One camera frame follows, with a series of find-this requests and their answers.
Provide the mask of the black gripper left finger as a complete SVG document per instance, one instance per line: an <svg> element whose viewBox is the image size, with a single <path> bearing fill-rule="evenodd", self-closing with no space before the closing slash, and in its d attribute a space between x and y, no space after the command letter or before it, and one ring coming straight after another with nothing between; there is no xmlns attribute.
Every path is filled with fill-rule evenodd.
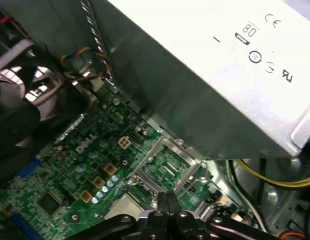
<svg viewBox="0 0 310 240"><path fill-rule="evenodd" d="M118 214L95 226L93 240L167 240L170 192L157 195L157 209L143 211L136 220L129 214Z"/></svg>

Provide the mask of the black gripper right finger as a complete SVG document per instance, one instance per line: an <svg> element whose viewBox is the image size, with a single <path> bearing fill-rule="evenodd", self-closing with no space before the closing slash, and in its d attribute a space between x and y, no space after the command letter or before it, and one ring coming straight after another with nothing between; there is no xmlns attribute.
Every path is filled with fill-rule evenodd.
<svg viewBox="0 0 310 240"><path fill-rule="evenodd" d="M278 240L277 236L258 230L222 214L213 214L206 222L183 210L173 191L168 192L174 238L177 240Z"/></svg>

